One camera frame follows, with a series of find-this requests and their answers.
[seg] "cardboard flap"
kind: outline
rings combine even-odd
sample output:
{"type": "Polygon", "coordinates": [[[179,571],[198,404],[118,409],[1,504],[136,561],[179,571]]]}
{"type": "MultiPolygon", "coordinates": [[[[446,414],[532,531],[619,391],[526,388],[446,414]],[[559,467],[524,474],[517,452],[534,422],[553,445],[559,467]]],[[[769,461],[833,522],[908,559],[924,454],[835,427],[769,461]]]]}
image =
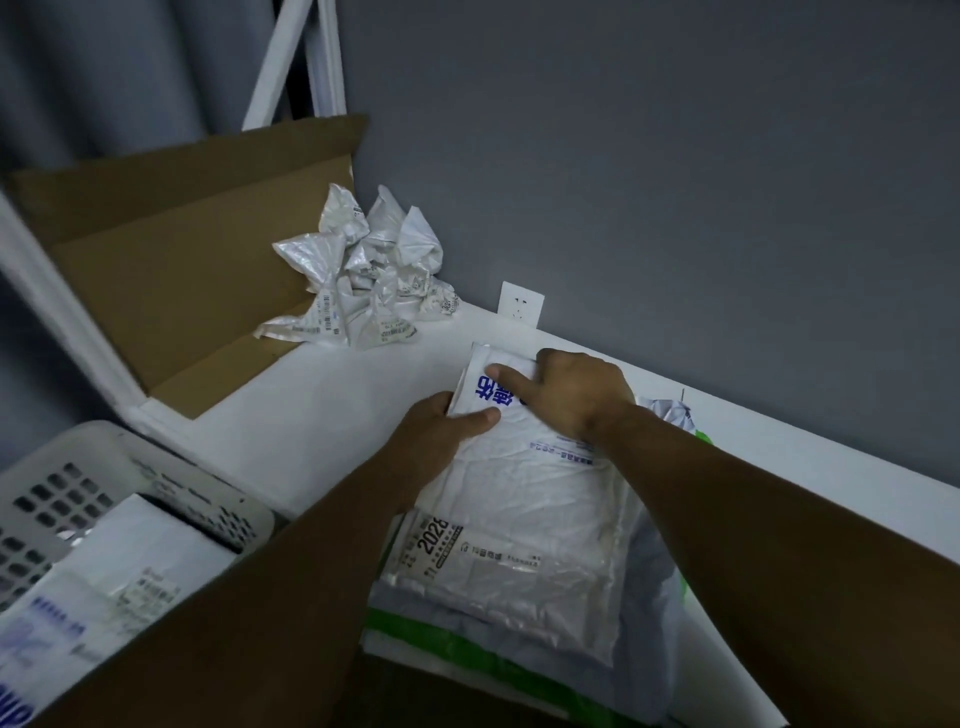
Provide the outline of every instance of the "cardboard flap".
{"type": "Polygon", "coordinates": [[[271,243],[315,231],[349,157],[55,245],[63,276],[151,394],[310,298],[271,243]]]}
{"type": "Polygon", "coordinates": [[[144,390],[197,417],[295,345],[253,330],[312,296],[271,244],[353,188],[365,116],[302,119],[53,173],[12,192],[144,390]]]}
{"type": "Polygon", "coordinates": [[[357,114],[301,119],[56,172],[19,172],[12,176],[11,194],[34,235],[49,247],[351,155],[366,126],[367,117],[357,114]]]}

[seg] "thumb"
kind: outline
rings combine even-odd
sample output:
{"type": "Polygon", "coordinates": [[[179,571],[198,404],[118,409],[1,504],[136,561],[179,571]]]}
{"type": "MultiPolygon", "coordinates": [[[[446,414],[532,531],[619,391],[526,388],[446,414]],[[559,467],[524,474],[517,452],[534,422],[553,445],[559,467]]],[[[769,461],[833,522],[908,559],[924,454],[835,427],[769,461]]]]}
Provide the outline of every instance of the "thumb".
{"type": "Polygon", "coordinates": [[[468,437],[482,435],[500,422],[500,410],[496,407],[488,407],[480,412],[451,417],[450,422],[453,424],[457,437],[466,440],[468,437]]]}
{"type": "Polygon", "coordinates": [[[509,389],[525,402],[533,401],[540,389],[540,385],[535,381],[531,381],[516,369],[504,364],[491,364],[484,372],[487,376],[492,376],[493,381],[501,387],[509,389]]]}

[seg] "white wall socket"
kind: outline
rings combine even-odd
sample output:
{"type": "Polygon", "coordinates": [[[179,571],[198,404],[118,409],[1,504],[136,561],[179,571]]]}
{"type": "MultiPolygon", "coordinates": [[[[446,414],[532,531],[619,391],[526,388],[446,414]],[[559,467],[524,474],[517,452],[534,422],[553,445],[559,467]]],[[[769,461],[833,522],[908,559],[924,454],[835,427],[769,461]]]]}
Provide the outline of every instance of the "white wall socket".
{"type": "Polygon", "coordinates": [[[496,308],[498,314],[536,328],[542,308],[542,293],[503,281],[503,286],[500,288],[500,305],[496,308]]]}

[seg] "plastic basket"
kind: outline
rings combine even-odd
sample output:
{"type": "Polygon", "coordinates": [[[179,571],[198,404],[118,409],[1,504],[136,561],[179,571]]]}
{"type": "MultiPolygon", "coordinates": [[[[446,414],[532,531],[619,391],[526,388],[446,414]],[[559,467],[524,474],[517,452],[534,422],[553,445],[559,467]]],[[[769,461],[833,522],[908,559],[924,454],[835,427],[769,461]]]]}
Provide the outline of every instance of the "plastic basket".
{"type": "Polygon", "coordinates": [[[276,526],[258,500],[147,440],[107,422],[78,425],[0,474],[0,612],[134,493],[240,553],[276,526]]]}

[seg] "white desk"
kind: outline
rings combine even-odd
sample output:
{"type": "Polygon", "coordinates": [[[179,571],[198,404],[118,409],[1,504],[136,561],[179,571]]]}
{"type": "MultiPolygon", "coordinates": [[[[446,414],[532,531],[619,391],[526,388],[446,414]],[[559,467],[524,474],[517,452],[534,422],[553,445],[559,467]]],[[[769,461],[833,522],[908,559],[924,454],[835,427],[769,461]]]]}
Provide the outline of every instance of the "white desk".
{"type": "MultiPolygon", "coordinates": [[[[189,421],[160,402],[132,421],[288,516],[372,454],[414,400],[452,390],[473,341],[533,356],[591,352],[464,304],[422,338],[369,352],[301,346],[189,421]]],[[[786,477],[960,563],[960,490],[616,361],[638,395],[679,399],[717,447],[786,477]]],[[[736,661],[695,597],[687,602],[674,714],[694,726],[780,726],[776,708],[736,661]]]]}

